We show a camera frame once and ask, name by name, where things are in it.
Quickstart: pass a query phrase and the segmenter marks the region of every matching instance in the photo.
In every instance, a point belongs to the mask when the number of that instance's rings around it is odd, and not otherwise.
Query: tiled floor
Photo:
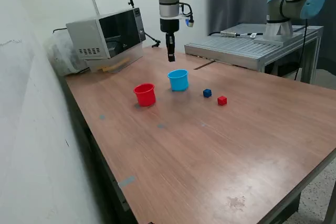
[[[336,76],[325,70],[317,70],[315,85],[336,90]],[[285,224],[321,224],[327,212],[335,180],[336,160],[302,192],[299,212],[292,215]]]

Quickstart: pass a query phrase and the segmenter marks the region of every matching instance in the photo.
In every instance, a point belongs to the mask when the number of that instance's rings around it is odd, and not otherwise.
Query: power cord
[[[56,31],[61,31],[61,30],[67,30],[67,28],[58,28],[58,29],[55,29],[54,31],[52,31],[52,34],[54,34]]]
[[[300,66],[301,66],[301,63],[302,63],[302,60],[303,60],[304,47],[306,45],[306,38],[307,38],[307,28],[308,28],[308,20],[306,19],[306,27],[304,29],[305,31],[304,31],[302,51],[301,51],[301,55],[300,55],[300,59],[299,59],[299,66],[298,66],[298,69],[296,70],[294,81],[296,81],[296,79],[298,77],[299,69],[300,69]]]
[[[131,5],[132,8],[134,8],[134,1],[133,1],[133,0],[130,0],[130,1],[128,2],[128,4]],[[152,45],[152,48],[153,48],[153,47],[159,47],[159,46],[160,46],[160,44],[161,44],[161,41],[160,41],[160,40],[153,38],[152,36],[150,36],[150,35],[149,35],[148,33],[146,33],[146,32],[145,32],[145,35],[148,36],[148,37],[150,37],[150,38],[152,39],[152,41],[155,42],[155,44]]]
[[[210,33],[209,36],[213,35],[213,34],[222,34],[220,31],[214,31],[213,33]],[[248,33],[248,34],[235,34],[235,37],[240,37],[240,36],[250,36],[253,33]]]

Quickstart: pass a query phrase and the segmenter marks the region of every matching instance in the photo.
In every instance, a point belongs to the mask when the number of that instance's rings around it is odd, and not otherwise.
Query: metal grate
[[[78,50],[82,55],[98,55],[100,54],[100,48],[83,48]]]

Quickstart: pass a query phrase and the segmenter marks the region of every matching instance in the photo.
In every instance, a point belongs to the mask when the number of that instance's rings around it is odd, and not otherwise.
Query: small block
[[[227,104],[227,98],[226,97],[218,97],[217,101],[218,101],[218,105],[220,105],[220,106],[224,106],[224,105]]]
[[[205,89],[203,91],[203,96],[206,97],[206,98],[209,98],[212,96],[212,92],[211,92],[211,89]]]

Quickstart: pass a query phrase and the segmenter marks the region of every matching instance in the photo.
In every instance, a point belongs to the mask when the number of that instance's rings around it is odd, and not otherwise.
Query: cable
[[[211,36],[213,34],[221,34],[221,32],[220,31],[214,31],[213,33],[210,33],[209,36]]]
[[[294,81],[296,81],[296,79],[297,79],[297,77],[298,77],[299,69],[300,69],[300,66],[301,66],[302,59],[303,59],[304,46],[306,45],[307,28],[308,28],[308,20],[306,19],[306,27],[305,27],[305,29],[304,29],[305,31],[304,31],[304,38],[303,38],[302,52],[301,52],[301,56],[300,56],[300,59],[299,59],[299,66],[298,66],[298,70],[296,70],[296,74],[295,74]]]
[[[182,5],[182,14],[186,17],[190,17],[190,21],[194,21],[194,13],[193,13],[193,10],[191,9],[191,6],[190,4],[187,4],[187,3],[183,3],[183,2],[180,2],[180,5]],[[190,12],[188,14],[184,14],[184,6],[187,6],[190,10]]]
[[[58,28],[58,29],[55,29],[54,31],[52,31],[52,34],[54,34],[54,32],[56,32],[56,31],[61,31],[61,30],[67,30],[67,28]]]
[[[151,39],[152,39],[152,41],[154,41],[156,44],[154,44],[154,45],[152,45],[152,48],[153,47],[159,47],[160,46],[160,44],[161,44],[161,41],[160,40],[158,40],[158,39],[154,39],[152,36],[150,36],[148,33],[146,33],[145,32],[145,34],[146,34],[146,36],[148,36],[148,37],[150,37]]]
[[[213,34],[223,34],[220,31],[214,31],[213,33],[210,33],[209,36],[213,35]],[[236,34],[235,37],[240,37],[240,36],[251,36],[252,33],[248,33],[248,34]]]

